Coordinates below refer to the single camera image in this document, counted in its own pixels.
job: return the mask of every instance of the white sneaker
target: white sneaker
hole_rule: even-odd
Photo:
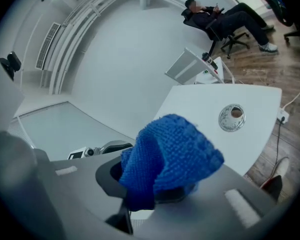
[[[281,178],[283,178],[288,171],[289,165],[290,165],[290,160],[288,157],[284,157],[280,159],[274,166],[270,177],[261,185],[260,188],[262,188],[265,184],[267,184],[271,179],[279,175],[281,176]]]
[[[265,27],[262,27],[262,30],[273,30],[275,28],[275,25],[266,25]]]
[[[275,52],[278,51],[278,46],[276,46],[275,44],[272,44],[272,43],[268,42],[265,45],[260,45],[259,44],[259,49],[262,52],[275,53]]]

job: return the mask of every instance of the man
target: man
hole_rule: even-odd
[[[195,0],[187,0],[185,7],[193,12],[192,19],[199,27],[205,28],[214,19],[214,27],[219,30],[225,38],[235,30],[246,27],[259,44],[259,49],[263,52],[274,53],[278,47],[269,40],[264,30],[272,30],[273,25],[267,25],[266,22],[248,5],[241,2],[228,10],[225,14],[220,13],[218,4],[216,7],[198,6]]]

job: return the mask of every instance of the hand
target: hand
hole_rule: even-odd
[[[213,11],[218,14],[220,12],[220,9],[218,6],[216,6],[213,8]]]
[[[207,9],[206,7],[202,7],[202,6],[197,6],[196,8],[197,12],[203,12],[203,10]]]

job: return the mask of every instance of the black office chair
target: black office chair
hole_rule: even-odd
[[[237,36],[235,36],[233,33],[220,33],[215,28],[215,26],[216,26],[215,22],[217,21],[216,19],[214,19],[210,24],[208,24],[206,26],[206,28],[201,28],[193,21],[193,19],[192,19],[193,13],[190,9],[185,9],[181,13],[181,15],[184,17],[183,24],[206,32],[209,39],[211,41],[213,41],[212,46],[211,46],[210,51],[209,51],[210,56],[211,56],[211,54],[212,54],[212,52],[213,52],[213,50],[216,46],[216,43],[222,41],[224,38],[228,38],[229,41],[227,41],[224,45],[222,45],[220,49],[221,49],[221,51],[226,52],[224,48],[229,46],[227,56],[226,56],[228,59],[231,58],[230,53],[231,53],[231,50],[232,50],[232,47],[233,47],[234,44],[243,45],[243,46],[246,46],[248,49],[250,49],[249,45],[247,45],[244,42],[238,41],[238,39],[241,38],[242,36],[249,37],[249,35],[246,32],[241,33]]]
[[[297,30],[286,33],[283,35],[284,40],[288,43],[289,37],[300,37],[300,30],[299,26],[294,20],[292,19],[292,16],[288,13],[288,10],[286,9],[285,5],[281,0],[265,0],[271,9],[273,10],[276,18],[280,23],[287,27],[291,27],[293,24],[295,24],[295,27]]]

